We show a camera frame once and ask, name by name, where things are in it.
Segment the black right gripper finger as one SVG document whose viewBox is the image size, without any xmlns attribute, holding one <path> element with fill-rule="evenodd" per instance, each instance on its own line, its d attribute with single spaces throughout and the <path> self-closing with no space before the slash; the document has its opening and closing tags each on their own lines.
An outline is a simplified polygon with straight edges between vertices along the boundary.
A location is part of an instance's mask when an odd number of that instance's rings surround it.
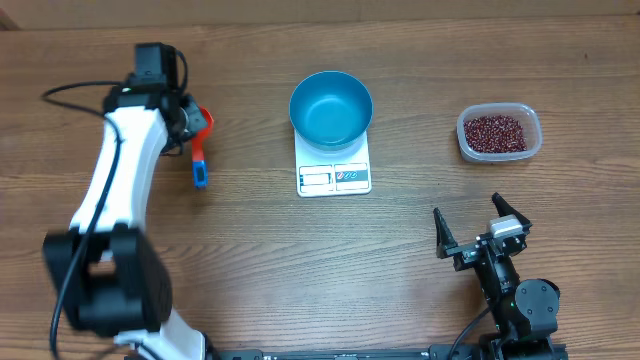
<svg viewBox="0 0 640 360">
<path fill-rule="evenodd" d="M 446 220 L 438 208 L 433 210 L 436 227 L 436 255 L 440 259 L 451 257 L 458 247 Z"/>
<path fill-rule="evenodd" d="M 528 233 L 532 226 L 531 221 L 522 215 L 519 211 L 513 208 L 498 192 L 495 192 L 491 196 L 491 200 L 496 207 L 498 214 L 501 217 L 514 215 L 523 227 L 523 231 Z"/>
</svg>

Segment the red measuring scoop blue handle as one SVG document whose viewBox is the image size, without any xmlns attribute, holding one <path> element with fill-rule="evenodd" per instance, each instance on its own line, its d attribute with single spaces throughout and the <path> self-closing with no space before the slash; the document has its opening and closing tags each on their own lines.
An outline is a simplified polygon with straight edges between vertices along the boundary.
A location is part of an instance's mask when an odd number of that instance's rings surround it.
<svg viewBox="0 0 640 360">
<path fill-rule="evenodd" d="M 206 121 L 206 127 L 200 130 L 191 140 L 191 158 L 194 186 L 198 189 L 204 189 L 208 185 L 208 169 L 203 143 L 212 133 L 214 119 L 206 108 L 200 107 L 200 112 Z"/>
</svg>

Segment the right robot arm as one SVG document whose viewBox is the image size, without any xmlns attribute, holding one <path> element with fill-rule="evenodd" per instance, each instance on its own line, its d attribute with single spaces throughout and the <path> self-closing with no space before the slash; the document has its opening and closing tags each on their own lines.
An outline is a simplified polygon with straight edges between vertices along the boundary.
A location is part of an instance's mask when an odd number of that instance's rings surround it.
<svg viewBox="0 0 640 360">
<path fill-rule="evenodd" d="M 566 346 L 555 345 L 551 338 L 558 330 L 559 288 L 547 279 L 522 280 L 512 262 L 527 248 L 532 223 L 499 193 L 491 200 L 498 217 L 466 245 L 456 242 L 440 210 L 433 210 L 437 257 L 451 257 L 457 271 L 475 271 L 487 308 L 453 344 L 431 346 L 430 355 L 440 351 L 444 359 L 566 359 Z"/>
</svg>

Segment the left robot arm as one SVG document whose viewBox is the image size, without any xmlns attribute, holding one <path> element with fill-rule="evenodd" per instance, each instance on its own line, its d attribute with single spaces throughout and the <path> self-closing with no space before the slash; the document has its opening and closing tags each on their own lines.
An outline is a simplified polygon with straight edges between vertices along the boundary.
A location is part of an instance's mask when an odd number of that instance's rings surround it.
<svg viewBox="0 0 640 360">
<path fill-rule="evenodd" d="M 57 291 L 49 347 L 59 358 L 58 328 L 91 331 L 128 346 L 138 359 L 215 359 L 208 336 L 173 306 L 169 273 L 146 237 L 157 161 L 191 146 L 194 185 L 208 184 L 203 143 L 214 120 L 187 91 L 182 52 L 163 43 L 135 47 L 135 68 L 95 116 L 103 140 L 87 193 L 65 232 L 44 238 L 43 256 Z"/>
</svg>

